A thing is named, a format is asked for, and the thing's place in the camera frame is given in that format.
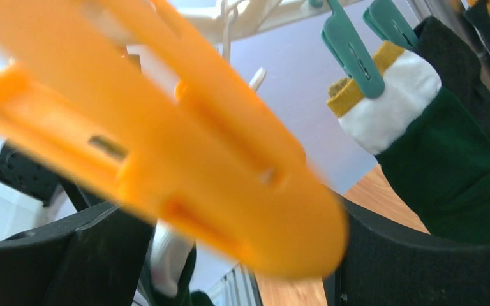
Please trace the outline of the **dark green sock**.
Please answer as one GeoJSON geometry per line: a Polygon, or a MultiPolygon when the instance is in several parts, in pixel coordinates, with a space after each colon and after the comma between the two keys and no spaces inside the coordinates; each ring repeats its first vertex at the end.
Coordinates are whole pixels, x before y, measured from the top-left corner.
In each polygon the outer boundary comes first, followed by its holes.
{"type": "Polygon", "coordinates": [[[164,222],[157,222],[138,283],[138,290],[147,304],[212,305],[206,293],[189,288],[196,258],[194,242],[164,222]]]}
{"type": "Polygon", "coordinates": [[[421,56],[384,42],[373,60],[385,83],[379,97],[349,77],[329,87],[340,126],[430,234],[490,244],[490,139],[421,56]]]}

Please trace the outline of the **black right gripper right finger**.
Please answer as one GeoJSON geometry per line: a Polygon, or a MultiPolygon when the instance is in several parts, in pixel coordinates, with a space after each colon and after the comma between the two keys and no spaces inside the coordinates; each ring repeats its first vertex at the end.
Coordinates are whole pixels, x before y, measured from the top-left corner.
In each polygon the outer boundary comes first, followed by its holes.
{"type": "Polygon", "coordinates": [[[350,239],[329,305],[490,305],[490,245],[438,238],[344,201],[350,239]]]}

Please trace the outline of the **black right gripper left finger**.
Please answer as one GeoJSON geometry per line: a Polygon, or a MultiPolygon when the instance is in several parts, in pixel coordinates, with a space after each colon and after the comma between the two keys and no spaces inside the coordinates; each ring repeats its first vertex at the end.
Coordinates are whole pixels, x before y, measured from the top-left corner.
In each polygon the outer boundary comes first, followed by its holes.
{"type": "Polygon", "coordinates": [[[0,241],[0,305],[131,305],[152,228],[109,203],[0,241]]]}

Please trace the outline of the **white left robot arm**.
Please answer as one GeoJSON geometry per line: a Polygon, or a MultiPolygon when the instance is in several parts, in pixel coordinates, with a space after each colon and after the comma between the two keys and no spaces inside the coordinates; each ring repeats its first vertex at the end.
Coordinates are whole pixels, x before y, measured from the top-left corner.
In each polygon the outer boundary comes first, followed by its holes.
{"type": "Polygon", "coordinates": [[[61,193],[78,212],[104,201],[6,142],[0,151],[0,241],[53,222],[61,193]]]}

